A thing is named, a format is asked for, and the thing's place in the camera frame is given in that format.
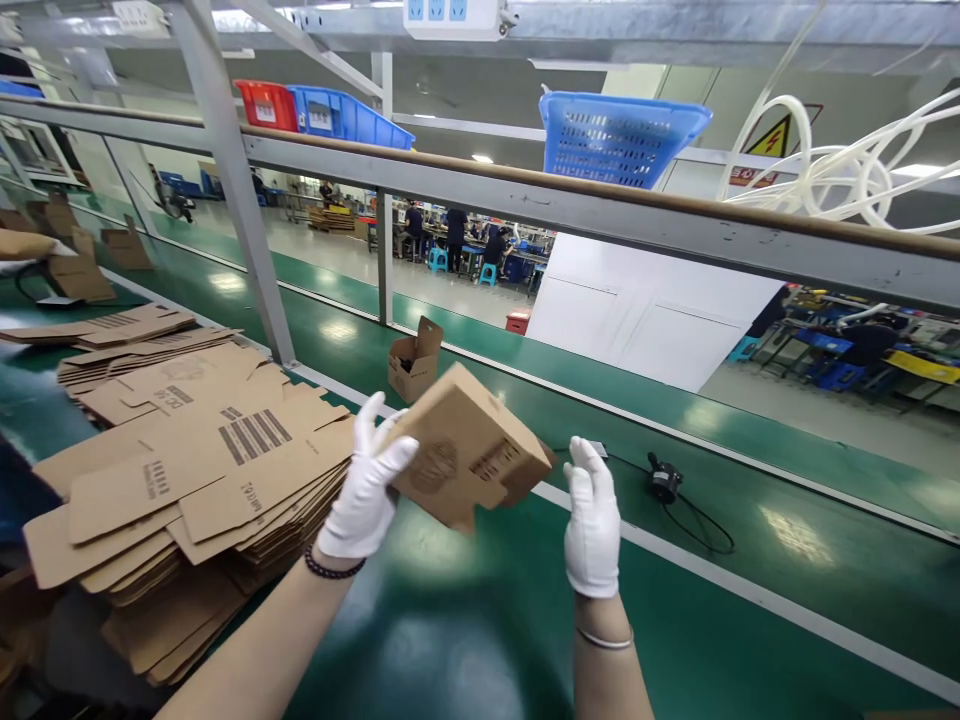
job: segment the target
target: blue plastic crate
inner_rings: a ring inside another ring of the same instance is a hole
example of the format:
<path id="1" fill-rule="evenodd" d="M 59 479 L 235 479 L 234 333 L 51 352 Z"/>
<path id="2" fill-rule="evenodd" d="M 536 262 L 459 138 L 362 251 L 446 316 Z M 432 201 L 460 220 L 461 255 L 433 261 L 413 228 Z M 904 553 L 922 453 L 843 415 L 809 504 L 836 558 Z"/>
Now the blue plastic crate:
<path id="1" fill-rule="evenodd" d="M 820 350 L 829 350 L 837 355 L 841 355 L 853 347 L 853 343 L 849 340 L 833 337 L 832 335 L 824 335 L 809 328 L 800 330 L 795 337 L 797 340 L 805 342 L 811 347 L 819 348 Z"/>
<path id="2" fill-rule="evenodd" d="M 309 85 L 287 85 L 300 132 L 338 140 L 409 150 L 416 138 L 346 93 Z"/>
<path id="3" fill-rule="evenodd" d="M 543 171 L 651 189 L 674 156 L 710 124 L 700 105 L 548 92 Z"/>
<path id="4" fill-rule="evenodd" d="M 24 81 L 30 82 L 29 78 L 24 78 Z M 7 95 L 21 95 L 23 97 L 43 97 L 43 93 L 37 88 L 33 88 L 28 85 L 21 85 L 20 83 L 10 82 L 9 80 L 0 80 L 0 93 L 6 93 Z"/>
<path id="5" fill-rule="evenodd" d="M 184 182 L 183 175 L 180 173 L 168 173 L 166 170 L 158 170 L 157 174 L 160 175 L 160 179 L 168 185 L 176 186 Z"/>

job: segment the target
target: red plastic crate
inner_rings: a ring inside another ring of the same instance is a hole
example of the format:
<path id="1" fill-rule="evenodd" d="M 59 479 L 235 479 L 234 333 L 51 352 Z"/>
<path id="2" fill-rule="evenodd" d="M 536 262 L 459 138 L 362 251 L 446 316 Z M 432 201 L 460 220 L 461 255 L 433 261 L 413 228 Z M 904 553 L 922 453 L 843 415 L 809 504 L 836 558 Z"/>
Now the red plastic crate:
<path id="1" fill-rule="evenodd" d="M 243 96 L 247 122 L 258 127 L 297 132 L 297 111 L 293 95 L 283 85 L 254 80 L 234 80 Z"/>

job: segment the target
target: white glove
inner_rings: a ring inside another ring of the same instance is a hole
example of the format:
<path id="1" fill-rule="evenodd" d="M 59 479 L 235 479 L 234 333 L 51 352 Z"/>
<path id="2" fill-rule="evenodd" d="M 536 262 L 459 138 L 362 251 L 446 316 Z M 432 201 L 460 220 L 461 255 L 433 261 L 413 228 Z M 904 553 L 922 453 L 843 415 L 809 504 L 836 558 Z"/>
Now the white glove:
<path id="1" fill-rule="evenodd" d="M 573 589 L 590 598 L 617 594 L 620 574 L 620 511 L 613 476 L 586 440 L 570 439 L 574 464 L 564 463 L 570 485 L 570 522 L 563 549 Z"/>
<path id="2" fill-rule="evenodd" d="M 391 428 L 406 412 L 401 410 L 376 427 L 384 397 L 382 392 L 371 395 L 357 413 L 347 479 L 317 535 L 317 549 L 328 557 L 365 558 L 377 551 L 397 510 L 387 485 L 420 447 L 413 438 L 402 437 L 381 452 Z"/>
<path id="3" fill-rule="evenodd" d="M 55 241 L 54 246 L 50 249 L 51 255 L 60 255 L 61 257 L 76 257 L 77 253 L 74 252 L 71 248 L 64 245 L 62 242 L 53 238 Z"/>

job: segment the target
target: blue stool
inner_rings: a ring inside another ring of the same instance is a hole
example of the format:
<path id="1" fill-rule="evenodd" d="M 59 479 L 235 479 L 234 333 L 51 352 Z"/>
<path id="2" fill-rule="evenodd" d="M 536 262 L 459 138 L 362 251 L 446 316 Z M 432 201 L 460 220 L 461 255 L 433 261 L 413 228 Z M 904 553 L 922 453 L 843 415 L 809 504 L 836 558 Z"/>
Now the blue stool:
<path id="1" fill-rule="evenodd" d="M 490 263 L 483 264 L 483 268 L 480 270 L 480 279 L 477 281 L 477 285 L 483 285 L 484 283 L 490 287 L 493 287 L 497 284 L 496 265 L 491 265 Z"/>
<path id="2" fill-rule="evenodd" d="M 727 362 L 749 362 L 750 358 L 753 357 L 753 353 L 757 349 L 757 343 L 760 342 L 760 338 L 752 338 L 744 335 L 740 338 L 740 342 L 737 343 L 737 346 L 730 351 L 730 354 L 727 355 Z"/>
<path id="3" fill-rule="evenodd" d="M 447 251 L 442 248 L 434 247 L 430 249 L 430 256 L 427 258 L 427 267 L 433 272 L 437 270 L 447 271 Z"/>
<path id="4" fill-rule="evenodd" d="M 856 384 L 866 371 L 866 368 L 859 365 L 837 360 L 826 368 L 823 368 L 821 363 L 817 363 L 807 374 L 816 381 L 817 387 L 821 390 L 845 392 Z"/>

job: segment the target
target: warning sign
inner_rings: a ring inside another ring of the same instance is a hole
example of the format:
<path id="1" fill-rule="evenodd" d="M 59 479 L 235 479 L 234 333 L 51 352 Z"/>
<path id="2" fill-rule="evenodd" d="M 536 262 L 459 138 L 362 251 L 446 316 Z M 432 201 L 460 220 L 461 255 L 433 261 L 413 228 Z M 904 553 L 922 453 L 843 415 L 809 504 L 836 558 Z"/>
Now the warning sign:
<path id="1" fill-rule="evenodd" d="M 767 130 L 759 140 L 750 146 L 750 149 L 746 151 L 747 155 L 785 158 L 787 156 L 787 138 L 790 136 L 790 121 L 792 119 L 793 115 L 788 113 L 783 120 Z"/>
<path id="2" fill-rule="evenodd" d="M 810 119 L 810 124 L 812 125 L 820 116 L 823 105 L 804 103 L 804 107 L 807 108 L 808 114 L 812 115 Z M 795 153 L 797 151 L 796 147 L 794 147 L 793 150 L 789 150 L 790 145 L 788 144 L 790 142 L 790 131 L 793 127 L 793 116 L 787 113 L 769 127 L 767 126 L 768 122 L 769 120 L 764 122 L 764 119 L 757 121 L 750 136 L 747 138 L 747 142 L 744 144 L 743 152 L 747 155 L 759 155 L 769 158 L 785 158 L 787 155 Z M 730 171 L 730 184 L 738 187 L 746 187 L 750 184 L 750 181 L 759 174 L 760 170 L 737 165 Z M 779 173 L 764 175 L 753 187 L 769 187 L 773 185 L 779 177 Z"/>

